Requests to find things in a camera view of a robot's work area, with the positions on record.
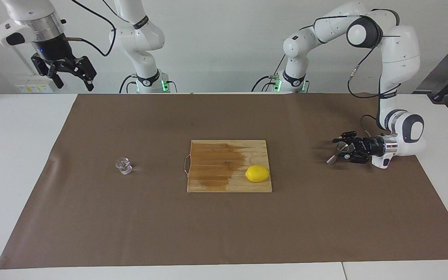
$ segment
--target small glass cup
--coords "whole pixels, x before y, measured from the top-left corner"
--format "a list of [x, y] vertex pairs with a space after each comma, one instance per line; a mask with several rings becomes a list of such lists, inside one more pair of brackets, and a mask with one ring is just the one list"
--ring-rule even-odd
[[123, 174], [127, 175], [132, 172], [130, 160], [126, 157], [120, 158], [115, 162], [115, 167]]

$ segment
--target white table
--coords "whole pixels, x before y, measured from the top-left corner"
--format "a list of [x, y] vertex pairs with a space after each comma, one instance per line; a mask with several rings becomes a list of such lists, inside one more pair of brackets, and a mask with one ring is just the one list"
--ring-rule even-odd
[[[0, 255], [60, 133], [76, 94], [0, 95]], [[398, 103], [425, 119], [418, 159], [448, 210], [448, 109], [426, 96]], [[0, 279], [444, 279], [448, 261], [14, 269]]]

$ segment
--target yellow lemon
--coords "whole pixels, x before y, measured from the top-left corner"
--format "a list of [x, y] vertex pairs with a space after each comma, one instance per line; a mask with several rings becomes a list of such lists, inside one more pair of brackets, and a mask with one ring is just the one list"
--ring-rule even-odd
[[262, 165], [252, 165], [245, 172], [245, 176], [252, 182], [262, 182], [269, 177], [269, 170]]

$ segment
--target wooden cutting board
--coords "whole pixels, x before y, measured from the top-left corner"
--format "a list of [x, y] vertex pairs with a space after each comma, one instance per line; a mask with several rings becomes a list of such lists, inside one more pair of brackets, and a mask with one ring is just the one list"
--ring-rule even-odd
[[271, 177], [254, 183], [251, 165], [269, 170], [265, 140], [192, 140], [188, 193], [270, 193]]

